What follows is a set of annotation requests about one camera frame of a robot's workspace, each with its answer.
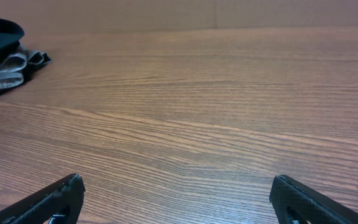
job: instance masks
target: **brown tabletop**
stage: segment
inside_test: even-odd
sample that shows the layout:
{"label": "brown tabletop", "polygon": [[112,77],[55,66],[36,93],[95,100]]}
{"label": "brown tabletop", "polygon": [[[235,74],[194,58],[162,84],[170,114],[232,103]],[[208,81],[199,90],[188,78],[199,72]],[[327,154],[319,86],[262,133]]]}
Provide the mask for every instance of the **brown tabletop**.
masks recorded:
{"label": "brown tabletop", "polygon": [[286,174],[358,212],[358,28],[28,37],[0,209],[76,172],[81,223],[276,223]]}

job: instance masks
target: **cardboard wall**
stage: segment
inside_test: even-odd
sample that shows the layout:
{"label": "cardboard wall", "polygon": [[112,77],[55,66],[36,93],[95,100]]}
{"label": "cardboard wall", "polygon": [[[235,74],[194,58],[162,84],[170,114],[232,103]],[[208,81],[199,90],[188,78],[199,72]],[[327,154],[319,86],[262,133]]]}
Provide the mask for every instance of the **cardboard wall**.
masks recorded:
{"label": "cardboard wall", "polygon": [[26,34],[358,26],[358,0],[0,0]]}

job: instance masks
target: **wooden table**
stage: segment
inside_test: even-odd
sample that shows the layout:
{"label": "wooden table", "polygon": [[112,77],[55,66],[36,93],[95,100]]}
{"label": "wooden table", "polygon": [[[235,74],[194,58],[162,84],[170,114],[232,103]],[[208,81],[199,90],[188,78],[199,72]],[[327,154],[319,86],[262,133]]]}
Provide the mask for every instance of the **wooden table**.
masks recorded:
{"label": "wooden table", "polygon": [[77,172],[80,223],[276,223],[278,174],[358,212],[358,27],[26,38],[0,209]]}

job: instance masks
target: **wood grain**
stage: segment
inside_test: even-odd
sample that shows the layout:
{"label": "wood grain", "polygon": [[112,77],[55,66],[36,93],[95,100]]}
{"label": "wood grain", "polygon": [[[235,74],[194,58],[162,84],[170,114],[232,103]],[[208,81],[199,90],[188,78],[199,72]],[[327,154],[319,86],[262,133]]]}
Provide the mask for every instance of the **wood grain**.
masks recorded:
{"label": "wood grain", "polygon": [[277,174],[358,212],[358,28],[25,44],[54,61],[0,97],[0,209],[77,172],[82,223],[276,223]]}

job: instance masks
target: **gray cloth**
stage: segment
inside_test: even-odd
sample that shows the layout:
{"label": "gray cloth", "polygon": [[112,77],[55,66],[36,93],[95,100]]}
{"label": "gray cloth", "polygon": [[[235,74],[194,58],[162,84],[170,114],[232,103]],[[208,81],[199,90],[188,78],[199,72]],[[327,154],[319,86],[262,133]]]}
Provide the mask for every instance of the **gray cloth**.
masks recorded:
{"label": "gray cloth", "polygon": [[51,62],[45,52],[26,50],[19,46],[0,64],[0,90],[18,86],[24,82],[23,72],[34,73]]}

